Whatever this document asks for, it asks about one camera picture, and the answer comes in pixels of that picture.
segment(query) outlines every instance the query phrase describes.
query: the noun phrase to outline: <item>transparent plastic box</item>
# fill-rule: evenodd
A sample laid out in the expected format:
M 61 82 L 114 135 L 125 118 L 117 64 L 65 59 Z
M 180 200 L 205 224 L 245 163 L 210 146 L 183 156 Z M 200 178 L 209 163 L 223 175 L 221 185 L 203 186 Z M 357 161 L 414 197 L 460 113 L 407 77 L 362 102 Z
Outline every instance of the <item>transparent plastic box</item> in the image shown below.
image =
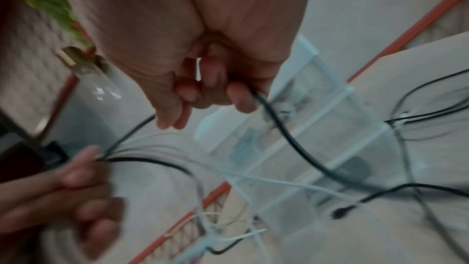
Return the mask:
M 401 151 L 391 128 L 362 104 L 352 86 L 332 73 L 304 37 L 296 40 L 268 100 L 298 143 L 330 170 L 382 186 L 404 178 Z M 225 170 L 347 190 L 302 159 L 263 109 L 245 115 L 233 107 L 221 108 L 202 121 L 194 138 Z M 318 214 L 335 198 L 242 178 L 226 179 L 285 249 L 298 240 L 321 241 Z M 309 263 L 313 250 L 293 258 L 285 255 L 284 262 Z

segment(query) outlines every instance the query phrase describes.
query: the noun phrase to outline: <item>bundle of cables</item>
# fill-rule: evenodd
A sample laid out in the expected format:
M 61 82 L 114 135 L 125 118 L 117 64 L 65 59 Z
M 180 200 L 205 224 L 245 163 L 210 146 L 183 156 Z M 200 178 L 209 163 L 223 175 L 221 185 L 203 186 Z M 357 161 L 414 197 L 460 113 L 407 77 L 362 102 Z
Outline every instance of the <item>bundle of cables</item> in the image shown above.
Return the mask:
M 348 208 L 340 209 L 340 210 L 335 211 L 333 213 L 333 218 L 335 218 L 335 219 L 340 219 L 340 218 L 344 217 L 344 215 L 346 213 L 348 213 L 350 210 L 352 210 L 353 208 L 361 207 L 363 210 L 366 211 L 367 214 L 372 215 L 373 220 L 378 220 L 379 221 L 379 219 L 377 217 L 375 217 L 375 215 L 372 213 L 372 211 L 369 210 L 368 208 L 366 208 L 363 205 L 363 203 L 371 201 L 371 200 L 373 200 L 377 197 L 380 197 L 382 195 L 385 195 L 385 194 L 390 196 L 390 197 L 394 197 L 394 198 L 416 199 L 419 202 L 419 204 L 422 206 L 424 211 L 427 214 L 429 214 L 429 217 L 433 218 L 433 220 L 431 220 L 431 221 L 435 224 L 435 228 L 437 229 L 437 231 L 439 231 L 440 235 L 445 240 L 445 242 L 448 244 L 448 246 L 465 263 L 469 264 L 469 256 L 465 253 L 465 251 L 461 247 L 459 247 L 449 237 L 449 234 L 444 230 L 442 225 L 438 224 L 438 220 L 435 218 L 435 215 L 431 213 L 431 209 L 425 204 L 425 202 L 423 202 L 423 200 L 421 198 L 422 193 L 419 190 L 419 188 L 427 188 L 427 189 L 430 190 L 430 191 L 425 193 L 426 199 L 451 198 L 451 197 L 455 197 L 455 196 L 469 198 L 469 194 L 468 194 L 469 186 L 468 185 L 459 185 L 459 186 L 455 186 L 454 188 L 456 188 L 456 189 L 454 189 L 453 187 L 449 188 L 449 187 L 441 187 L 441 186 L 435 186 L 435 185 L 427 185 L 427 184 L 416 183 L 413 180 L 413 176 L 412 176 L 412 173 L 410 171 L 410 160 L 409 160 L 409 156 L 408 156 L 408 152 L 407 152 L 405 142 L 403 141 L 399 130 L 395 127 L 395 123 L 400 122 L 400 121 L 405 121 L 405 120 L 408 120 L 408 119 L 414 119 L 414 120 L 405 122 L 406 124 L 407 123 L 416 123 L 416 122 L 421 122 L 421 121 L 427 121 L 427 120 L 430 120 L 430 119 L 433 119 L 433 118 L 436 118 L 436 117 L 442 117 L 442 116 L 446 116 L 448 114 L 456 113 L 456 112 L 461 111 L 461 110 L 465 110 L 465 109 L 469 108 L 469 104 L 466 104 L 466 103 L 469 102 L 469 97 L 465 98 L 463 101 L 457 103 L 456 105 L 453 105 L 453 106 L 451 106 L 449 108 L 446 108 L 446 109 L 443 109 L 443 110 L 439 110 L 439 111 L 435 111 L 435 112 L 431 112 L 431 113 L 426 113 L 426 114 L 421 114 L 421 115 L 416 115 L 416 116 L 404 117 L 404 118 L 395 118 L 394 117 L 394 114 L 402 106 L 402 104 L 406 100 L 406 98 L 408 98 L 412 93 L 414 93 L 417 90 L 422 89 L 423 87 L 428 86 L 430 84 L 433 84 L 433 83 L 439 82 L 441 80 L 444 80 L 444 79 L 447 79 L 447 78 L 450 78 L 450 77 L 454 77 L 454 76 L 457 76 L 457 75 L 460 75 L 460 74 L 463 74 L 463 73 L 466 73 L 466 72 L 469 72 L 469 69 L 458 72 L 458 73 L 455 73 L 455 74 L 452 74 L 450 76 L 439 78 L 437 80 L 428 82 L 426 84 L 423 84 L 423 85 L 415 88 L 414 90 L 412 90 L 408 94 L 406 94 L 398 102 L 398 104 L 396 105 L 396 108 L 394 109 L 394 111 L 391 115 L 391 119 L 387 122 L 393 127 L 394 132 L 396 134 L 396 137 L 399 140 L 399 143 L 401 145 L 402 155 L 403 155 L 403 162 L 404 162 L 406 173 L 407 173 L 407 176 L 408 176 L 408 179 L 409 179 L 409 183 L 405 184 L 405 185 L 400 185 L 398 187 L 394 187 L 392 189 L 386 189 L 386 188 L 384 188 L 382 186 L 379 186 L 379 185 L 374 185 L 374 184 L 369 184 L 369 183 L 365 183 L 365 182 L 362 182 L 362 181 L 353 180 L 349 177 L 345 177 L 345 176 L 343 176 L 343 175 L 341 175 L 337 172 L 333 172 L 333 171 L 327 169 L 323 164 L 321 164 L 318 160 L 316 160 L 313 156 L 311 156 L 290 135 L 290 133 L 286 129 L 284 123 L 277 116 L 276 112 L 271 107 L 271 105 L 267 102 L 266 98 L 263 95 L 255 92 L 255 91 L 253 92 L 253 95 L 263 105 L 263 107 L 265 108 L 265 111 L 267 112 L 267 114 L 270 115 L 273 123 L 275 124 L 277 129 L 280 131 L 280 133 L 285 137 L 286 141 L 311 166 L 313 166 L 314 168 L 319 170 L 321 173 L 323 173 L 324 176 L 326 176 L 326 177 L 328 177 L 328 178 L 330 178 L 330 179 L 332 179 L 332 180 L 334 180 L 334 181 L 336 181 L 336 182 L 338 182 L 338 183 L 340 183 L 340 184 L 342 184 L 342 185 L 344 185 L 348 188 L 363 191 L 363 192 L 373 193 L 372 196 L 361 200 L 360 202 L 362 202 L 362 204 L 357 204 L 357 202 L 355 202 L 353 199 L 351 199 L 351 198 L 349 198 L 349 197 L 347 197 L 347 196 L 345 196 L 341 193 L 337 193 L 337 192 L 331 191 L 329 189 L 324 189 L 324 188 L 313 186 L 313 185 L 296 184 L 296 183 L 291 183 L 291 182 L 287 182 L 287 181 L 279 181 L 279 180 L 272 180 L 272 179 L 261 178 L 261 177 L 246 176 L 246 175 L 242 175 L 242 174 L 222 170 L 222 169 L 219 169 L 219 168 L 215 168 L 215 167 L 212 167 L 212 166 L 209 166 L 209 165 L 206 165 L 206 164 L 203 164 L 203 163 L 199 163 L 199 162 L 196 162 L 196 161 L 192 161 L 192 162 L 194 164 L 200 165 L 201 167 L 203 167 L 207 170 L 210 170 L 210 171 L 213 171 L 213 172 L 216 172 L 216 173 L 219 173 L 219 174 L 227 175 L 227 176 L 236 176 L 236 177 L 241 177 L 241 178 L 250 179 L 250 180 L 259 181 L 259 182 L 272 183 L 272 184 L 283 185 L 283 186 L 287 186 L 287 187 L 303 188 L 303 189 L 312 190 L 312 191 L 320 191 L 320 192 L 327 193 L 327 194 L 335 196 L 335 197 L 339 197 L 340 199 L 348 201 L 349 203 L 351 203 L 353 205 L 353 206 L 350 206 Z M 158 164 L 160 166 L 165 166 L 165 167 L 168 167 L 168 168 L 176 169 L 176 170 L 184 173 L 185 175 L 191 177 L 195 181 L 196 189 L 197 189 L 197 195 L 198 195 L 198 199 L 199 199 L 199 202 L 200 202 L 200 205 L 201 205 L 201 201 L 202 201 L 202 198 L 203 198 L 202 184 L 195 177 L 195 175 L 190 170 L 188 170 L 187 168 L 185 168 L 181 165 L 177 165 L 177 164 L 175 164 L 173 162 L 170 162 L 170 161 L 156 159 L 153 156 L 141 156 L 141 155 L 140 156 L 135 156 L 135 154 L 134 155 L 126 155 L 126 152 L 127 152 L 127 154 L 131 154 L 132 150 L 128 150 L 128 149 L 127 149 L 127 151 L 125 149 L 117 150 L 118 147 L 123 142 L 128 140 L 135 132 L 137 132 L 139 129 L 141 129 L 144 125 L 146 125 L 150 122 L 153 122 L 154 120 L 155 120 L 155 115 L 152 115 L 152 116 L 148 117 L 142 123 L 137 125 L 134 129 L 129 131 L 126 135 L 121 137 L 118 141 L 116 141 L 112 146 L 110 146 L 105 151 L 104 155 L 101 157 L 101 160 L 106 160 L 107 162 L 110 162 L 110 163 L 129 162 L 129 161 L 145 162 L 145 163 Z M 409 191 L 403 191 L 404 189 L 407 189 L 407 188 L 411 188 L 412 191 L 410 191 L 410 192 Z M 209 223 L 209 222 L 207 222 L 206 220 L 203 219 L 204 216 L 203 216 L 203 212 L 202 212 L 201 208 L 199 209 L 199 214 L 200 214 L 200 216 L 196 216 L 195 219 L 196 219 L 197 227 L 199 228 L 200 233 L 205 234 L 204 240 L 199 242 L 193 249 L 186 252 L 179 259 L 171 261 L 170 262 L 171 264 L 185 263 L 185 262 L 187 262 L 191 259 L 195 259 L 195 258 L 199 257 L 206 250 L 208 250 L 209 252 L 211 252 L 215 255 L 222 254 L 226 250 L 229 250 L 231 247 L 233 247 L 234 245 L 239 243 L 243 238 L 246 238 L 246 237 L 249 237 L 249 236 L 253 236 L 256 239 L 256 241 L 258 241 L 258 243 L 259 243 L 260 238 L 258 237 L 258 234 L 260 232 L 265 231 L 265 230 L 258 230 L 258 231 L 254 231 L 254 232 L 249 232 L 249 230 L 250 230 L 249 229 L 247 231 L 247 233 L 244 234 L 244 235 L 241 235 L 241 236 L 236 237 L 236 238 L 227 239 L 228 241 L 233 241 L 233 243 L 231 245 L 229 245 L 227 248 L 223 249 L 222 251 L 216 251 L 213 248 L 211 248 L 211 246 L 213 244 L 217 243 L 217 242 L 223 241 L 223 239 L 220 237 L 221 231 L 220 231 L 220 229 L 214 228 L 211 223 Z M 264 255 L 264 256 L 265 256 L 266 261 L 268 263 L 272 262 L 272 260 L 269 259 L 268 253 L 267 253 L 267 255 Z

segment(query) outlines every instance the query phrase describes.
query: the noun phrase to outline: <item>white table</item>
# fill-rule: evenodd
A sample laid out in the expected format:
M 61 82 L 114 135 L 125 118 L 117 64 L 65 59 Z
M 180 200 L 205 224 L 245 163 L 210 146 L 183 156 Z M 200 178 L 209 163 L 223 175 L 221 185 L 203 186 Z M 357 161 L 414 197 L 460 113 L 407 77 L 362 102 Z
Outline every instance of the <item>white table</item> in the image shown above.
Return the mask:
M 425 82 L 442 77 L 469 67 L 469 33 L 463 33 L 421 47 L 384 57 L 363 73 L 352 85 L 362 99 L 383 120 L 395 103 L 407 91 Z M 469 74 L 452 78 L 427 87 L 412 95 L 403 110 L 413 110 L 428 103 L 432 98 L 446 92 L 469 87 Z M 418 113 L 448 107 L 469 95 L 469 89 L 441 97 L 439 101 L 420 109 Z M 406 126 L 403 135 L 409 139 L 432 138 L 430 140 L 408 142 L 409 147 L 417 152 L 427 167 L 417 174 L 421 182 L 447 183 L 467 180 L 469 175 L 469 111 L 457 113 L 445 118 Z M 469 201 L 441 201 L 444 205 L 458 204 L 468 206 Z M 453 222 L 467 232 L 452 232 L 452 235 L 469 250 L 469 219 L 465 216 L 448 213 L 446 207 L 431 204 L 443 223 Z M 223 209 L 220 222 L 230 221 L 243 206 L 242 199 L 235 191 L 230 193 Z M 390 201 L 380 199 L 369 206 L 386 223 L 393 239 L 397 240 L 410 253 L 411 261 L 426 264 L 461 263 L 442 243 L 439 236 L 422 220 L 419 207 L 412 201 Z M 347 263 L 344 261 L 342 248 L 347 250 L 350 263 L 399 263 L 386 253 L 386 241 L 383 232 L 376 225 L 370 224 L 363 212 L 355 210 L 343 221 L 335 222 L 333 228 L 327 227 L 327 238 L 320 247 L 320 254 L 312 263 Z M 244 233 L 246 223 L 231 225 L 226 236 Z M 271 234 L 262 236 L 267 248 L 275 258 L 279 252 L 278 243 Z M 207 254 L 204 264 L 214 263 L 264 263 L 253 239 L 247 239 L 222 256 Z

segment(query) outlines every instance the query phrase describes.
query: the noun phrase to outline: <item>floor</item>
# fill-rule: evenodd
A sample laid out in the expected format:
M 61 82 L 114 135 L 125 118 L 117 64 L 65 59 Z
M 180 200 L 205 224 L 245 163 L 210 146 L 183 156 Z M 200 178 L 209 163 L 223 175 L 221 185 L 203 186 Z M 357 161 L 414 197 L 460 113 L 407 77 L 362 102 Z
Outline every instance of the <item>floor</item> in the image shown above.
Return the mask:
M 301 32 L 315 44 L 326 63 L 347 79 L 440 1 L 310 0 Z M 86 144 L 106 146 L 152 113 L 133 82 L 119 71 L 110 76 L 128 94 L 126 108 L 100 106 L 85 89 L 79 88 L 50 136 L 61 140 L 70 153 Z M 214 109 L 197 111 L 182 131 L 185 137 L 166 135 L 150 143 L 173 144 L 191 158 L 203 158 L 190 139 L 198 122 Z M 157 132 L 148 125 L 139 135 Z M 222 182 L 219 176 L 194 171 L 204 183 L 205 193 Z M 128 262 L 195 205 L 192 182 L 164 168 L 119 164 L 113 180 L 116 194 L 128 200 L 128 216 L 121 240 L 101 263 Z

